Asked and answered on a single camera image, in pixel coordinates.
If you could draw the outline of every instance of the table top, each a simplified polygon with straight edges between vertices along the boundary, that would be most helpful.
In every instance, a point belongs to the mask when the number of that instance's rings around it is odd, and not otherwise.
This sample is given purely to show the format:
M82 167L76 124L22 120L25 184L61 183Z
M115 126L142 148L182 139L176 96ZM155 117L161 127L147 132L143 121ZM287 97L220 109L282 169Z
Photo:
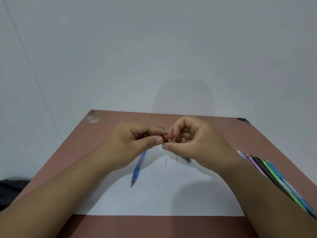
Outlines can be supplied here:
M90 111L35 175L20 197L88 153L120 121L144 120L167 129L180 115ZM317 210L317 187L255 127L236 118L200 116L212 123L233 148L271 161ZM246 217L235 216L85 216L73 215L59 237L256 237Z

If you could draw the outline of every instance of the paper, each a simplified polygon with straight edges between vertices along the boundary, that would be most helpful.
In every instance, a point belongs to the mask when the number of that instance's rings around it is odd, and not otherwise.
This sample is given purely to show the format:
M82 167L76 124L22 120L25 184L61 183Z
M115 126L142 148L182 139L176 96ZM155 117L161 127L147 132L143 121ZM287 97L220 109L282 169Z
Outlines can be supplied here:
M195 160L156 146L147 151L139 177L131 178L140 157L112 172L75 214L109 216L244 216L228 185Z

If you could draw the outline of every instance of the blue pen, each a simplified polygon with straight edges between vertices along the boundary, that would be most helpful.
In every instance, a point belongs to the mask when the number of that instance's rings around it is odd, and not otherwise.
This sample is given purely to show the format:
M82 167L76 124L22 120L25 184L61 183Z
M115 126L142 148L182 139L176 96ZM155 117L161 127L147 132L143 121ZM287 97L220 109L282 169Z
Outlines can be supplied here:
M283 181L283 183L290 189L290 191L299 199L299 201L303 204L303 206L306 208L307 212L316 219L316 214L314 212L314 210L307 204L307 202L300 196L300 194L293 188L293 186L291 186L291 184L285 180L285 178L282 176L282 174L277 170L277 168L275 168L275 166L268 161L268 164L274 169L274 171L277 173L277 175L279 176L279 178Z
M140 169L141 169L141 166L142 166L142 163L143 163L143 160L144 160L145 153L146 153L146 151L143 154L140 155L139 162L138 162L137 166L135 167L135 170L134 170L133 175L132 175L132 180L131 180L131 186L130 187L133 187L134 183L136 182L136 180L137 180L137 178L139 176Z

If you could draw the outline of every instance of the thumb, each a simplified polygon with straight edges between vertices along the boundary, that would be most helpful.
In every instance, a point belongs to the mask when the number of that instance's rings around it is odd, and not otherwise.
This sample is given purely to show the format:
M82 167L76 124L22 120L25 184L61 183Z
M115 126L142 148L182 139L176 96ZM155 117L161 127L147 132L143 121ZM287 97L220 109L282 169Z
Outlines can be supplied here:
M178 156L183 156L187 158L194 158L194 149L191 142L188 143L174 143L169 142L163 144L163 149L173 152Z
M147 151L149 148L153 148L159 144L163 144L163 138L161 136L148 136L134 141L136 147L140 153Z

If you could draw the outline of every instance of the dark object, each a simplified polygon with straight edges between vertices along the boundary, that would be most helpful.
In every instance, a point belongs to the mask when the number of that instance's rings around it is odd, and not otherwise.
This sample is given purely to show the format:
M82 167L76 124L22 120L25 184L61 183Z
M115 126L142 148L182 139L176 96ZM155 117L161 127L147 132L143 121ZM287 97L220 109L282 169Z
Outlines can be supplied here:
M245 122L247 124L251 124L247 119L244 119L244 118L236 118L236 119L238 119L238 120L240 120L242 122Z
M7 208L29 182L29 180L1 180L0 211Z

